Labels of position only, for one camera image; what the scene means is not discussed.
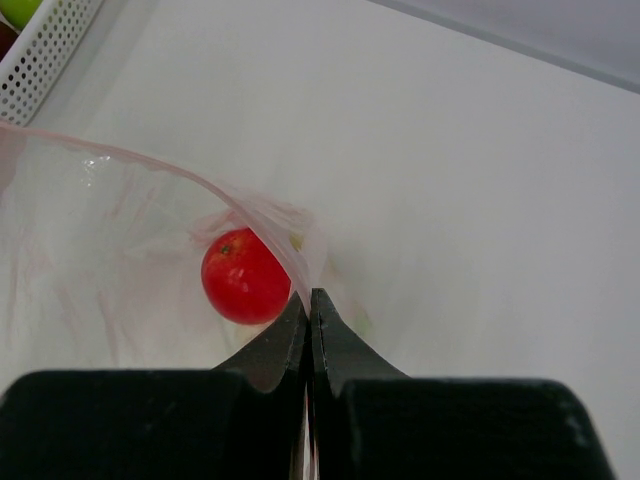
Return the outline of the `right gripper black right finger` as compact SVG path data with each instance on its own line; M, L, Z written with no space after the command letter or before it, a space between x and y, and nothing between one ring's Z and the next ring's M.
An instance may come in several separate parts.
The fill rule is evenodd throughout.
M323 479L610 479L591 419L564 384L412 378L317 289L313 431Z

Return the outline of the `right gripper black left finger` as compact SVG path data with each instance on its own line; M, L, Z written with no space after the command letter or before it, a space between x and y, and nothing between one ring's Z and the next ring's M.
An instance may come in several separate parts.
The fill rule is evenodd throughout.
M1 398L5 479L300 479L299 298L212 369L49 370Z

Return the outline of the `clear zip top bag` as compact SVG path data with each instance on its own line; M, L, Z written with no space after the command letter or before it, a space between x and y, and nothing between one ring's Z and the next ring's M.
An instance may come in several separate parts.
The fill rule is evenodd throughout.
M200 278L208 247L252 228L290 290L324 288L372 324L308 210L131 151L1 127L1 384L34 371L213 367L259 333L224 318Z

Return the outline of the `green fake apple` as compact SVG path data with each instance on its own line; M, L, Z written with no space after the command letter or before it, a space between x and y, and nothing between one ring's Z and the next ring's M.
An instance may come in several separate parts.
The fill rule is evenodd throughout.
M2 16L16 30L23 30L41 5L41 0L0 0Z

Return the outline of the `purple fake eggplant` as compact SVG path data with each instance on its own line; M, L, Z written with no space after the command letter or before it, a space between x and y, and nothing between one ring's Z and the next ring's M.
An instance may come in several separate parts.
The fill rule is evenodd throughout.
M0 60L3 60L19 37L19 31L0 21Z

